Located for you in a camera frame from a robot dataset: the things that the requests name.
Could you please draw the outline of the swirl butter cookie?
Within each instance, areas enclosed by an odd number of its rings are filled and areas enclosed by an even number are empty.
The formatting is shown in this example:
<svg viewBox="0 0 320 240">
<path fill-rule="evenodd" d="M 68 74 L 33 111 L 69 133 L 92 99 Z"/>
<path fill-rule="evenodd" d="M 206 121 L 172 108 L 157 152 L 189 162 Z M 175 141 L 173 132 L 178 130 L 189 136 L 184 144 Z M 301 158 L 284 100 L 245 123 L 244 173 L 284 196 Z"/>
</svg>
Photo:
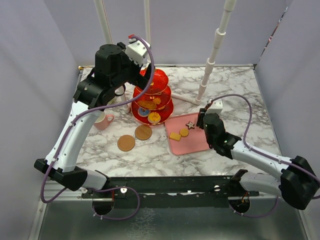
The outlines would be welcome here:
<svg viewBox="0 0 320 240">
<path fill-rule="evenodd" d="M 152 101 L 153 101 L 153 103 L 155 103 L 156 105 L 159 105 L 159 104 L 162 102 L 162 100 L 161 100 L 160 98 L 158 98 L 158 97 L 155 97 Z"/>
</svg>

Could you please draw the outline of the brown croissant bread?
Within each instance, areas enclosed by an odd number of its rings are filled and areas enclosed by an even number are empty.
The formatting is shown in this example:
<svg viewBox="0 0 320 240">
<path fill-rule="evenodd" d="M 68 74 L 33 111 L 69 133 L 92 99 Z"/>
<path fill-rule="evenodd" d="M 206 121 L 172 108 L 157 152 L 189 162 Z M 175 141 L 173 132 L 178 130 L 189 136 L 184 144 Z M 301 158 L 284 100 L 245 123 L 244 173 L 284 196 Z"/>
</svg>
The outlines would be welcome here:
<svg viewBox="0 0 320 240">
<path fill-rule="evenodd" d="M 156 110 L 158 107 L 157 107 L 157 104 L 153 101 L 147 101 L 147 100 L 139 100 L 137 102 L 137 104 L 141 107 L 141 108 L 144 108 L 144 109 L 148 109 L 148 110 Z"/>
</svg>

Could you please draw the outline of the rectangular yellow biscuit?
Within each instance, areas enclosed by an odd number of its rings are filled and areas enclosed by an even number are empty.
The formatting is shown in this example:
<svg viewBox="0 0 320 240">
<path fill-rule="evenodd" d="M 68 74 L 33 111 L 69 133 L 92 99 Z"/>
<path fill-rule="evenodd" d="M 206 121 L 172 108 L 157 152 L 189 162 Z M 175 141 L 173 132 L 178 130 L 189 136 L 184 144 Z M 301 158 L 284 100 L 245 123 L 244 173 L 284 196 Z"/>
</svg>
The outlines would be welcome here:
<svg viewBox="0 0 320 240">
<path fill-rule="evenodd" d="M 176 133 L 176 132 L 171 132 L 170 135 L 169 135 L 169 138 L 171 140 L 174 140 L 174 141 L 180 141 L 181 137 L 182 136 L 179 133 Z"/>
</svg>

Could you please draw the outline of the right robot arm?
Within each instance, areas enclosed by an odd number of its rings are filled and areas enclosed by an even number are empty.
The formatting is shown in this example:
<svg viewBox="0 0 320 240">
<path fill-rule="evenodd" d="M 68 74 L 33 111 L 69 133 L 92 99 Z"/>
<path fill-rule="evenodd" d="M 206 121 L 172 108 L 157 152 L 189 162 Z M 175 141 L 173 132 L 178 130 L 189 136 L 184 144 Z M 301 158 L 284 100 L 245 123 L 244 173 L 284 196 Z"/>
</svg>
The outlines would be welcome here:
<svg viewBox="0 0 320 240">
<path fill-rule="evenodd" d="M 281 197 L 298 210 L 305 210 L 310 201 L 315 199 L 320 182 L 304 157 L 290 158 L 254 148 L 227 132 L 219 115 L 205 108 L 199 110 L 196 125 L 204 131 L 210 149 L 263 172 L 248 171 L 231 181 L 229 189 L 234 195 L 240 196 L 246 191 L 262 192 Z"/>
</svg>

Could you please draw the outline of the blue frosted donut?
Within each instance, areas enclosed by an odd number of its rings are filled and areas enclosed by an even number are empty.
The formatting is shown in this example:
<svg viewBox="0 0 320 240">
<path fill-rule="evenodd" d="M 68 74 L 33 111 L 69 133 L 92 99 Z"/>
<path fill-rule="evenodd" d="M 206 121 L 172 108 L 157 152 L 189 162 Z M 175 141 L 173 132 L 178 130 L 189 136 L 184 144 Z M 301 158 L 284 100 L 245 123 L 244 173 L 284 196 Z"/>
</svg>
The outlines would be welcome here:
<svg viewBox="0 0 320 240">
<path fill-rule="evenodd" d="M 138 115 L 139 115 L 140 117 L 143 117 L 143 118 L 148 117 L 149 114 L 150 114 L 150 112 L 151 112 L 151 111 L 150 111 L 149 109 L 145 109 L 145 108 L 142 108 L 142 107 L 139 107 L 139 108 L 138 108 L 138 111 L 137 111 Z"/>
</svg>

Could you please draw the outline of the red three-tier stand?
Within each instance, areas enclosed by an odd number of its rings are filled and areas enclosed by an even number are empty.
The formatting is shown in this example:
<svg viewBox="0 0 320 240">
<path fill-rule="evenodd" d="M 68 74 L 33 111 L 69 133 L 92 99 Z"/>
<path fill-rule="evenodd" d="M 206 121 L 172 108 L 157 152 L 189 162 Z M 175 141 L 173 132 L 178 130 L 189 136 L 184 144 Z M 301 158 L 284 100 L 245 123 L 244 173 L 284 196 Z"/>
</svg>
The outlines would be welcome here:
<svg viewBox="0 0 320 240">
<path fill-rule="evenodd" d="M 173 111 L 169 77 L 157 68 L 148 91 L 131 103 L 131 112 L 137 121 L 146 125 L 157 125 L 164 123 Z"/>
</svg>

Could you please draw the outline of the pink mug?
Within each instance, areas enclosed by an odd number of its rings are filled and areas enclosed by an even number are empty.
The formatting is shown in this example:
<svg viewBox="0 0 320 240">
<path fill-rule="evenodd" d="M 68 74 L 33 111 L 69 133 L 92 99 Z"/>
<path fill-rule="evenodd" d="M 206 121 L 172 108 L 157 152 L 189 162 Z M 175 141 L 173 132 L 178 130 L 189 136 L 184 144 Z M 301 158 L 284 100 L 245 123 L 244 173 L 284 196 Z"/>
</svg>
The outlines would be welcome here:
<svg viewBox="0 0 320 240">
<path fill-rule="evenodd" d="M 115 116 L 113 114 L 105 114 L 102 112 L 93 125 L 98 130 L 103 131 L 114 121 L 114 119 Z"/>
</svg>

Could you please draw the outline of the round biscuit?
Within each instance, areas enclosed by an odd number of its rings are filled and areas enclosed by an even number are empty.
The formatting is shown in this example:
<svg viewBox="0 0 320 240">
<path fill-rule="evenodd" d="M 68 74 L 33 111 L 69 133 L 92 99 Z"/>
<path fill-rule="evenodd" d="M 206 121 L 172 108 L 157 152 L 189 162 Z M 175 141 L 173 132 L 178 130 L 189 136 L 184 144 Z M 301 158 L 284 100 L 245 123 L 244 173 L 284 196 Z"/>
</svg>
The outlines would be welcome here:
<svg viewBox="0 0 320 240">
<path fill-rule="evenodd" d="M 182 128 L 180 131 L 179 131 L 179 134 L 182 136 L 182 137 L 187 137 L 189 135 L 189 130 L 187 128 Z"/>
</svg>

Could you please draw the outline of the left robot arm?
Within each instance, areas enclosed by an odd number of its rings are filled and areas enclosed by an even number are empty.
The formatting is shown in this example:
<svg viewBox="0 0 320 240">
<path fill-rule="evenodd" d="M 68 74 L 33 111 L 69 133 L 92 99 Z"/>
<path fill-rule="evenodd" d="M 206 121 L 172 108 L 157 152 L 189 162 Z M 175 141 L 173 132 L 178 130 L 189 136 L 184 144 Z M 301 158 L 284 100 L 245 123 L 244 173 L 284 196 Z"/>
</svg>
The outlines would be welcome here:
<svg viewBox="0 0 320 240">
<path fill-rule="evenodd" d="M 111 190 L 108 177 L 98 171 L 77 166 L 84 141 L 106 108 L 116 96 L 116 90 L 130 83 L 145 91 L 151 84 L 155 68 L 140 73 L 146 56 L 151 56 L 150 44 L 131 37 L 122 42 L 104 44 L 95 53 L 95 66 L 78 85 L 71 111 L 53 149 L 45 158 L 37 159 L 34 168 L 71 191 L 93 189 L 97 196 L 106 197 Z"/>
</svg>

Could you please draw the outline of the yellow donut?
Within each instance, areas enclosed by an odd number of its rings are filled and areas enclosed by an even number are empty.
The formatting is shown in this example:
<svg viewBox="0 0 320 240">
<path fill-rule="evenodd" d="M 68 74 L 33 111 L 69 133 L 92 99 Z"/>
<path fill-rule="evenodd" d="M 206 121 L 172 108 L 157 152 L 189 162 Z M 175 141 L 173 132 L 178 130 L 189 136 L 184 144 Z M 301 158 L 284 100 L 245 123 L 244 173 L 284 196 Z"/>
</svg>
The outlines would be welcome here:
<svg viewBox="0 0 320 240">
<path fill-rule="evenodd" d="M 161 121 L 161 115 L 158 112 L 151 112 L 148 115 L 147 120 L 151 124 L 158 124 Z"/>
</svg>

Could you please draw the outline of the star gingerbread cookie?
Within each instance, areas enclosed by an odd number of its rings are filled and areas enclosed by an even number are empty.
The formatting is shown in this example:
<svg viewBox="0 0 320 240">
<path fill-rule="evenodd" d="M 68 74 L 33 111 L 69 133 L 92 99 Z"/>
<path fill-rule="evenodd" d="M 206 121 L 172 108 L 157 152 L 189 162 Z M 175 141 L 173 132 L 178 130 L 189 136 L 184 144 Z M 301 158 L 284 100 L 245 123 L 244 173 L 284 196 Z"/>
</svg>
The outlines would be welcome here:
<svg viewBox="0 0 320 240">
<path fill-rule="evenodd" d="M 189 121 L 185 124 L 188 130 L 195 129 L 195 123 L 192 121 Z"/>
</svg>

